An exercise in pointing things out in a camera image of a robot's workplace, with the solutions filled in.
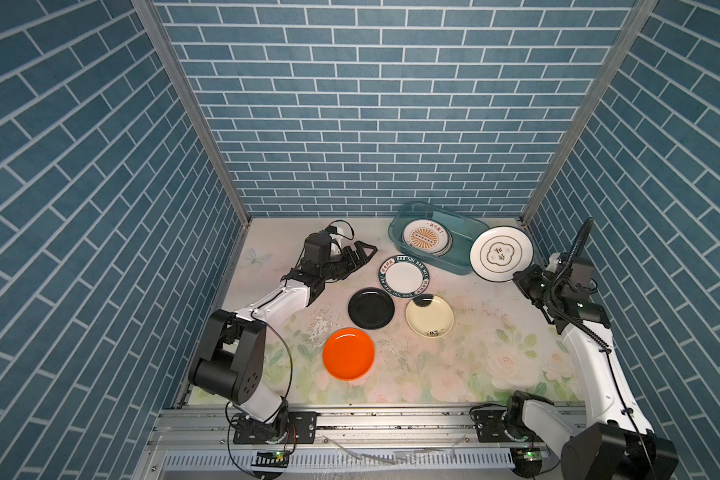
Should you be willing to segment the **white plate quatrefoil line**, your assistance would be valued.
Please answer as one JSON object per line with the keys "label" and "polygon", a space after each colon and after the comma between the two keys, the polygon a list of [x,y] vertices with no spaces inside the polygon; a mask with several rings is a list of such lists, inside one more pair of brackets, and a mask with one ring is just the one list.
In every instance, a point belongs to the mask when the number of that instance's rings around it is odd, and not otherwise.
{"label": "white plate quatrefoil line", "polygon": [[469,260],[473,271],[490,282],[506,282],[529,267],[534,257],[530,237],[512,226],[499,226],[481,233],[473,242]]}

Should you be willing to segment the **green rim HAO SHI plate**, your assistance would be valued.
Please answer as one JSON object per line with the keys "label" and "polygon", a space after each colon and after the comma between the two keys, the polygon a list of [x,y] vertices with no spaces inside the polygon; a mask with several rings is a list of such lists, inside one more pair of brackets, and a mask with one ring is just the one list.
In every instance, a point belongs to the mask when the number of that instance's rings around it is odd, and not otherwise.
{"label": "green rim HAO SHI plate", "polygon": [[398,298],[413,298],[423,294],[430,284],[426,265],[408,255],[395,255],[386,259],[378,270],[382,289]]}

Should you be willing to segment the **black round plate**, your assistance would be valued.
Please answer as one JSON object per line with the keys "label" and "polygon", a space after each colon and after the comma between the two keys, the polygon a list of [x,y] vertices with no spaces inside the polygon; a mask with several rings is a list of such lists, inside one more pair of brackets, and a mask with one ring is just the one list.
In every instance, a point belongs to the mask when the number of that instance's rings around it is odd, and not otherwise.
{"label": "black round plate", "polygon": [[355,292],[348,302],[348,315],[362,329],[377,330],[387,326],[394,317],[395,305],[384,290],[368,287]]}

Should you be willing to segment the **white plate orange sunburst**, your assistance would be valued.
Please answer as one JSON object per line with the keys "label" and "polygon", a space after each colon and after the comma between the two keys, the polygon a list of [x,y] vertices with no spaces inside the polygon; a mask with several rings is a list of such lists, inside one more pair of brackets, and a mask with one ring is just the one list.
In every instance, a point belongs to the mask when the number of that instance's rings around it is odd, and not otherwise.
{"label": "white plate orange sunburst", "polygon": [[409,222],[404,227],[402,238],[406,245],[433,256],[444,255],[452,246],[450,232],[431,219]]}

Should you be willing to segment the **orange round plate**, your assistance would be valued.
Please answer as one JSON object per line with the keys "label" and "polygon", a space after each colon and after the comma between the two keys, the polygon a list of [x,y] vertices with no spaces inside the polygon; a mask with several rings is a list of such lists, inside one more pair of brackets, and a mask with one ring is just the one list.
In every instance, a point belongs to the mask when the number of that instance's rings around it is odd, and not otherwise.
{"label": "orange round plate", "polygon": [[369,372],[375,361],[375,347],[367,333],[343,328],[330,335],[322,352],[323,365],[335,379],[354,381]]}

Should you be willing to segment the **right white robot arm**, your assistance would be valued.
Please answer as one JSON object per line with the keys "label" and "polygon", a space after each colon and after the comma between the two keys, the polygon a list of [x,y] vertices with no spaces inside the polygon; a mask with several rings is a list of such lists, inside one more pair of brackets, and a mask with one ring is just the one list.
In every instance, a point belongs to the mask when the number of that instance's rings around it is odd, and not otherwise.
{"label": "right white robot arm", "polygon": [[559,459],[566,479],[669,479],[678,464],[674,444],[642,413],[616,356],[611,321],[590,300],[593,265],[570,256],[554,271],[531,265],[513,275],[521,293],[555,327],[582,389],[586,421],[575,429],[554,403],[515,391],[505,424],[540,440]]}

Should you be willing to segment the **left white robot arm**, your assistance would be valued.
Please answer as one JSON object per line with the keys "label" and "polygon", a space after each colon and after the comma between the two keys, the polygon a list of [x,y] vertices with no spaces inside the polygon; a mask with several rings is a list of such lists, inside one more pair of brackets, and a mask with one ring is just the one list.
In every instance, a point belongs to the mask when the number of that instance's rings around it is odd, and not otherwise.
{"label": "left white robot arm", "polygon": [[377,252],[376,246],[347,237],[333,225],[307,236],[295,266],[273,291],[236,311],[210,315],[188,368],[189,383],[225,398],[263,425],[280,423],[287,400],[263,383],[266,335]]}

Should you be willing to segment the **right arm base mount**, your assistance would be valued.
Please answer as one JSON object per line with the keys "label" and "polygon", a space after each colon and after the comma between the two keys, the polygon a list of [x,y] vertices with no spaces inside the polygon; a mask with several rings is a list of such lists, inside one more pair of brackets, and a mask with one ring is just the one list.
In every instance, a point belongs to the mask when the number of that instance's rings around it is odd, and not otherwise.
{"label": "right arm base mount", "polygon": [[509,422],[507,412],[497,405],[478,405],[469,410],[479,443],[536,444],[543,440],[525,427]]}

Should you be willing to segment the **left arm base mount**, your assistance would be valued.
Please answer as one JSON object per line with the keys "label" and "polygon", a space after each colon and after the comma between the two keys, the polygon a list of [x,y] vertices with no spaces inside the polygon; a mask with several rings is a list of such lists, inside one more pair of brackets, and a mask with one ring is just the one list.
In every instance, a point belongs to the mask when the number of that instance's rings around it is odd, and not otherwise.
{"label": "left arm base mount", "polygon": [[271,423],[262,423],[237,413],[232,417],[233,443],[237,445],[313,444],[318,414],[315,411],[280,413]]}

